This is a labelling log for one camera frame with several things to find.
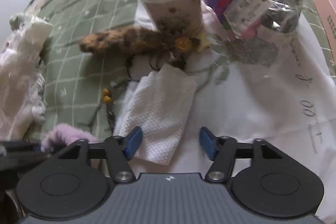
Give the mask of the brown furry plush toy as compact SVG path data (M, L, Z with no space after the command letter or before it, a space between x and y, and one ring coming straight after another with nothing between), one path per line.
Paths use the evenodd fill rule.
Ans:
M122 54L125 65L130 69L137 55L156 56L160 59L168 54L168 63L184 70L187 57L193 52L208 47L200 35L186 35L181 28L151 30L145 27L122 27L96 32L80 39L79 48L84 53L95 55Z

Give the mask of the lilac fuzzy item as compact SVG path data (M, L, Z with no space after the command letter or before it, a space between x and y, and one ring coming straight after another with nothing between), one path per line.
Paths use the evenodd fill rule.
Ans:
M89 143L98 143L99 139L87 131L60 123L51 130L41 142L41 151L53 151L61 145L70 145L73 142L85 139Z

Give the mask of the white lace fabric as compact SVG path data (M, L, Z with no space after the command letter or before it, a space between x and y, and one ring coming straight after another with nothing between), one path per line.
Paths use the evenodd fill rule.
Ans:
M40 53L54 26L31 14L10 19L12 33L1 48L1 140L21 140L45 119L44 63Z

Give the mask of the white embroidered cloth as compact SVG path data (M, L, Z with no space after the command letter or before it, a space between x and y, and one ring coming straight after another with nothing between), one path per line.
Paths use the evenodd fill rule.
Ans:
M303 6L295 32L263 30L260 40L234 45L214 13L202 9L214 49L189 59L198 74L182 140L168 165L134 159L135 173L204 173L210 166L198 131L239 141L264 138L319 175L325 195L317 215L335 223L335 67L313 0Z

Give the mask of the white paper napkin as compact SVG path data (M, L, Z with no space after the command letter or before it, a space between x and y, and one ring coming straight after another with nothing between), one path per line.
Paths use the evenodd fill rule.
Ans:
M169 165L185 130L197 86L195 76L169 64L143 76L139 83L130 83L114 135L126 136L139 126L143 137L135 156Z

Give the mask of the green checkered cloth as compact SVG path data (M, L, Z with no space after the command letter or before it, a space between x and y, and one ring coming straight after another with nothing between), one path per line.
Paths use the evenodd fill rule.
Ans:
M42 51L45 63L45 121L27 131L42 139L54 125L85 127L102 89L126 77L122 57L81 53L76 40L87 34L132 23L148 24L137 0L46 0L39 15L54 25Z

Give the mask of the pink cardboard box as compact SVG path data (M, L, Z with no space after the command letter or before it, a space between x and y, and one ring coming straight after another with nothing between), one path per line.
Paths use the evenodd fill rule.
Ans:
M335 46L335 0L313 0L325 28L327 38Z

